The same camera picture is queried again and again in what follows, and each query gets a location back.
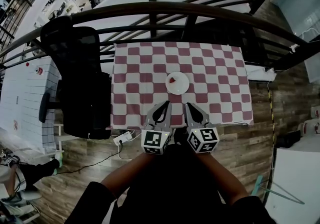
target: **checkered tablecloth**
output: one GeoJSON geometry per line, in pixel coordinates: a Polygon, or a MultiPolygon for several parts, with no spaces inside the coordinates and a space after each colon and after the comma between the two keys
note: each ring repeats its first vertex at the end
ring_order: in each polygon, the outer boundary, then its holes
{"type": "Polygon", "coordinates": [[[251,95],[239,47],[145,42],[115,46],[112,75],[111,126],[142,128],[156,104],[172,103],[171,125],[185,126],[183,104],[195,103],[214,124],[253,122],[251,95]],[[168,93],[166,77],[174,71],[190,81],[183,95],[168,93]]]}

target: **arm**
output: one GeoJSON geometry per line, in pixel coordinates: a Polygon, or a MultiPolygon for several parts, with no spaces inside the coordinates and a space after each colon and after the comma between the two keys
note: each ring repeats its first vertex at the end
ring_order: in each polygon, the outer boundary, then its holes
{"type": "Polygon", "coordinates": [[[137,175],[156,157],[142,153],[110,173],[101,183],[91,182],[64,224],[102,223],[112,202],[130,187],[137,175]]]}
{"type": "Polygon", "coordinates": [[[14,164],[11,167],[10,171],[10,178],[9,180],[5,181],[3,184],[6,188],[6,191],[8,192],[8,195],[11,197],[15,194],[15,185],[16,185],[16,169],[17,165],[14,164]]]}
{"type": "Polygon", "coordinates": [[[233,205],[237,200],[249,196],[242,183],[211,154],[202,153],[196,156],[213,175],[217,189],[226,203],[233,205]]]}
{"type": "Polygon", "coordinates": [[[110,192],[118,198],[130,187],[138,174],[156,157],[156,155],[142,153],[131,162],[110,173],[101,184],[106,186],[110,192]]]}

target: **black pants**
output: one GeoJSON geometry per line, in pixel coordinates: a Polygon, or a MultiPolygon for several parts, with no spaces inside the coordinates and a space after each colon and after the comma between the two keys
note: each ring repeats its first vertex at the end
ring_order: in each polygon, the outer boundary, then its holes
{"type": "Polygon", "coordinates": [[[43,177],[51,176],[59,165],[57,159],[53,159],[44,165],[20,165],[20,170],[22,171],[26,182],[26,189],[30,189],[33,184],[43,177]]]}

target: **wood plank flooring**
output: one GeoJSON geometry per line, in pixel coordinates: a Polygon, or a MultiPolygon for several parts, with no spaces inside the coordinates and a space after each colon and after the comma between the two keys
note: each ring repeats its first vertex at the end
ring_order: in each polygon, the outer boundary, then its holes
{"type": "MultiPolygon", "coordinates": [[[[275,23],[288,28],[279,9],[272,6],[273,11],[268,12],[270,9],[268,4],[258,10],[259,17],[270,21],[272,19],[270,16],[273,16],[275,23]]],[[[300,122],[310,118],[311,106],[320,105],[320,87],[309,84],[303,63],[280,73],[275,82],[268,86],[272,95],[276,134],[295,130],[300,122]]],[[[258,175],[268,179],[273,143],[267,84],[251,82],[250,91],[254,124],[218,127],[220,143],[213,152],[213,156],[239,178],[248,192],[254,188],[258,175]]],[[[72,171],[84,165],[94,164],[118,151],[112,139],[105,141],[78,139],[64,142],[63,148],[65,154],[62,171],[72,171]]],[[[134,158],[140,153],[140,138],[137,138],[126,143],[120,155],[123,158],[134,158]]],[[[42,193],[42,198],[35,201],[41,212],[41,217],[35,222],[64,223],[90,181],[101,181],[126,162],[127,160],[120,160],[118,156],[114,156],[77,173],[42,179],[36,184],[42,193]]]]}

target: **sneaker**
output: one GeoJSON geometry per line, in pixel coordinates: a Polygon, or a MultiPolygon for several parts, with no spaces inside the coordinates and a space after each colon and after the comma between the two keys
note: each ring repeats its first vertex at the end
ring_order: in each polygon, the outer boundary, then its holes
{"type": "Polygon", "coordinates": [[[62,153],[56,153],[55,156],[54,156],[55,159],[57,159],[59,161],[59,168],[62,166],[62,153]]]}

